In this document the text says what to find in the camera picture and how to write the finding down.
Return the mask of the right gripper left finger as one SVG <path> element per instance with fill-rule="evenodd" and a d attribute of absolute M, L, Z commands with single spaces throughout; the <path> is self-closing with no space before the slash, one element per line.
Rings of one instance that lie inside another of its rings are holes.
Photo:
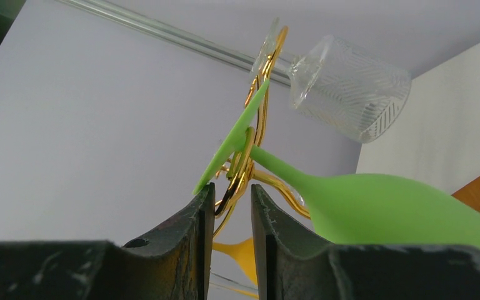
<path fill-rule="evenodd" d="M 214 184 L 124 246 L 0 241 L 0 299 L 206 299 Z"/>

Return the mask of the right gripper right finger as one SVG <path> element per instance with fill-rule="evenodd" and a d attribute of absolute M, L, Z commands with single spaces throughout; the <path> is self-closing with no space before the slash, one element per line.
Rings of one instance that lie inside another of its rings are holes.
<path fill-rule="evenodd" d="M 475 247 L 334 244 L 259 184 L 251 220 L 260 299 L 480 299 Z"/>

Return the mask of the orange plastic goblet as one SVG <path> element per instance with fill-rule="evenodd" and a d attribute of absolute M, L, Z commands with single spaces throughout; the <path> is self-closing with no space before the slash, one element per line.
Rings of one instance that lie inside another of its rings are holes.
<path fill-rule="evenodd" d="M 232 258 L 244 275 L 256 286 L 258 285 L 258 274 L 254 253 L 254 240 L 252 237 L 236 244 L 223 244 L 213 242 L 214 251 L 226 254 Z"/>

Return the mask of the green plastic goblet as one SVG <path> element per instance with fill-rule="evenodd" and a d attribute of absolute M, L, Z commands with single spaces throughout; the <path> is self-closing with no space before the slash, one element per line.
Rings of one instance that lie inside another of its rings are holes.
<path fill-rule="evenodd" d="M 315 232 L 328 241 L 480 250 L 480 213 L 435 187 L 390 174 L 313 176 L 259 146 L 249 156 L 302 196 Z"/>

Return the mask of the gold wire wine glass rack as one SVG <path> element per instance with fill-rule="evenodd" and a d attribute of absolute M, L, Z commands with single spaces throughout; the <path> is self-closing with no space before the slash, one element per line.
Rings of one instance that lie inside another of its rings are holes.
<path fill-rule="evenodd" d="M 254 163 L 249 153 L 253 146 L 261 147 L 266 127 L 269 101 L 269 78 L 274 63 L 279 56 L 288 33 L 287 27 L 278 29 L 272 26 L 252 65 L 251 90 L 246 99 L 246 107 L 220 145 L 209 166 L 205 170 L 198 187 L 203 187 L 213 176 L 227 171 L 229 187 L 221 201 L 217 203 L 216 216 L 228 218 L 237 199 L 243 194 L 249 180 L 254 176 Z M 310 220 L 309 209 L 303 197 L 282 179 L 267 170 L 259 175 L 260 181 L 281 189 L 287 201 L 297 212 Z"/>

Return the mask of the clear short wine glass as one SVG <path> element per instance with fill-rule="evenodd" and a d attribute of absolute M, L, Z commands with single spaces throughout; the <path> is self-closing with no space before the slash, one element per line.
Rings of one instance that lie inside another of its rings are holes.
<path fill-rule="evenodd" d="M 280 52 L 274 70 L 290 81 L 290 106 L 359 143 L 382 135 L 403 109 L 411 74 L 327 35 L 307 54 Z"/>

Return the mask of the clear stemmed wine glass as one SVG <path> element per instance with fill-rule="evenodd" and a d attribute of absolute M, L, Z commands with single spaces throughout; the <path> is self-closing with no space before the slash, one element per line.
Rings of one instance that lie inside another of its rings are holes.
<path fill-rule="evenodd" d="M 227 289 L 229 291 L 242 294 L 251 298 L 258 298 L 258 289 L 254 286 L 241 284 L 235 280 L 226 278 L 213 271 L 210 272 L 209 284 L 221 289 Z"/>

